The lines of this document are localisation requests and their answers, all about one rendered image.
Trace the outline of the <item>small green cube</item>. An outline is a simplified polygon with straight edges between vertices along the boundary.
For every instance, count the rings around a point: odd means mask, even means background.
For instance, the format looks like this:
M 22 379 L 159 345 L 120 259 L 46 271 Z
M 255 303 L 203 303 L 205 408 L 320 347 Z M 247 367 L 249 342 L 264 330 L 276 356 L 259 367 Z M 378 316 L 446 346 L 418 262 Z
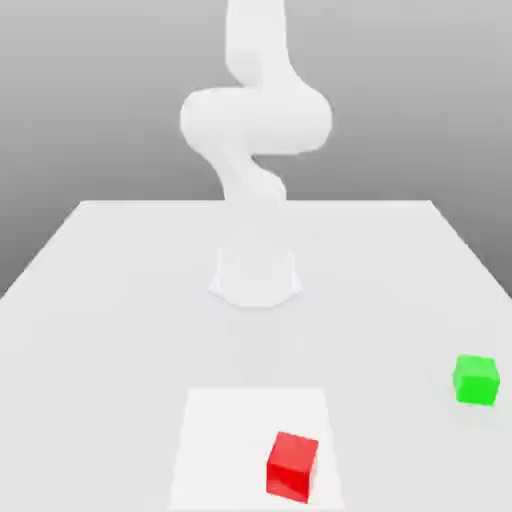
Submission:
M 500 374 L 491 357 L 459 354 L 452 383 L 458 402 L 493 406 L 500 386 Z

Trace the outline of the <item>small red cube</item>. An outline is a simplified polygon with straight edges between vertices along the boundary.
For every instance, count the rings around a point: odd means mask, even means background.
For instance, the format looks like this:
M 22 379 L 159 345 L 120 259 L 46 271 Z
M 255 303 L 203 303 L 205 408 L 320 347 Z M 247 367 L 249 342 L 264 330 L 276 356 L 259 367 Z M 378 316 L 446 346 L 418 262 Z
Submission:
M 266 492 L 308 503 L 319 442 L 279 431 L 266 462 Z

